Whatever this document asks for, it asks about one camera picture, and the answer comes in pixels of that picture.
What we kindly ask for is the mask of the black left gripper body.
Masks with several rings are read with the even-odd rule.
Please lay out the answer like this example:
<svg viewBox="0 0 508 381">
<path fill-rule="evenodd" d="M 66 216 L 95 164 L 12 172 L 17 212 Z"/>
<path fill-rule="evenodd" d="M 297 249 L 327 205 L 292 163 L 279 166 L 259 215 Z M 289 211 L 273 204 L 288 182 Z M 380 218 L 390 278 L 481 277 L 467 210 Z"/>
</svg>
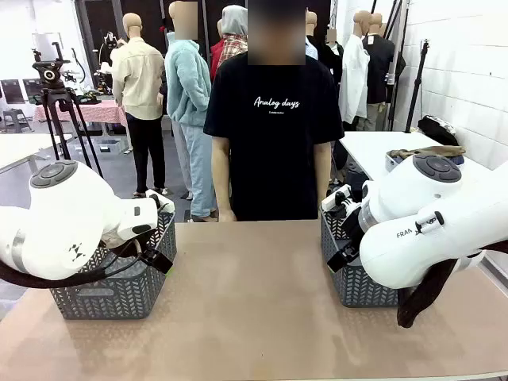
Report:
<svg viewBox="0 0 508 381">
<path fill-rule="evenodd" d="M 134 254 L 135 255 L 156 255 L 156 238 L 158 231 L 157 228 L 146 231 L 133 238 Z"/>
</svg>

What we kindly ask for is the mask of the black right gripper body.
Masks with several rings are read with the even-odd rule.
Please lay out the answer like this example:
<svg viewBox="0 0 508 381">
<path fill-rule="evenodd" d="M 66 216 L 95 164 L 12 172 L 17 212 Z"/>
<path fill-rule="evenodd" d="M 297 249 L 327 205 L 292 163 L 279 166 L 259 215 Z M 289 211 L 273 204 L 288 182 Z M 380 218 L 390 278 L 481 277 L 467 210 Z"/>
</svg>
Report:
<svg viewBox="0 0 508 381">
<path fill-rule="evenodd" d="M 360 242 L 364 237 L 358 215 L 360 210 L 352 211 L 342 222 L 341 229 L 346 234 L 347 238 L 351 240 L 353 248 L 359 248 Z"/>
</svg>

